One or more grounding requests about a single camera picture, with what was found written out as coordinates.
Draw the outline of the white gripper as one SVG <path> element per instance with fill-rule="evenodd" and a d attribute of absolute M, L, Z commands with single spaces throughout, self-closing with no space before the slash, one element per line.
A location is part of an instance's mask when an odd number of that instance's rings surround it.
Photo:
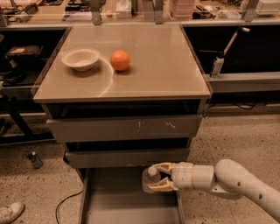
<path fill-rule="evenodd" d="M 148 184 L 148 189 L 153 192 L 172 192 L 178 189 L 212 189 L 214 187 L 214 168 L 211 165 L 164 162 L 154 164 L 153 167 L 159 172 L 171 175 L 172 179 L 171 181 L 165 177 L 157 183 Z"/>

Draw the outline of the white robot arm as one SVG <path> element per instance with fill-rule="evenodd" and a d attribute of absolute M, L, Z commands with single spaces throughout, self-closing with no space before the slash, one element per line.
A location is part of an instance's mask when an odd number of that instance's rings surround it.
<path fill-rule="evenodd" d="M 147 193 L 193 189 L 232 200 L 244 196 L 280 222 L 280 192 L 231 159 L 222 159 L 216 166 L 154 164 L 143 171 L 142 186 Z"/>

